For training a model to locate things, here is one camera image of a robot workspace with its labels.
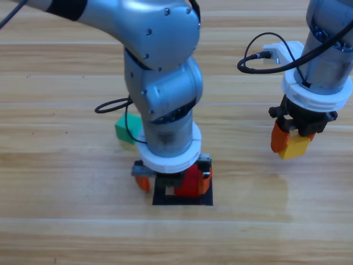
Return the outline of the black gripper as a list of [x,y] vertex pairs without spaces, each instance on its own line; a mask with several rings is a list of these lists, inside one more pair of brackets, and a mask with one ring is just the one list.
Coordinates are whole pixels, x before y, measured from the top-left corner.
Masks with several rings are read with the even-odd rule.
[[271,133],[271,149],[274,153],[284,150],[290,138],[291,130],[298,130],[301,137],[307,136],[313,141],[316,133],[322,133],[328,122],[337,119],[333,112],[314,112],[307,110],[290,101],[286,95],[278,107],[269,108],[269,114],[276,118]]
[[213,168],[210,155],[202,153],[191,167],[179,173],[157,173],[146,167],[141,160],[136,160],[131,174],[138,187],[144,192],[150,191],[149,180],[154,178],[157,188],[173,187],[175,190],[199,190],[200,195],[204,195],[211,186]]

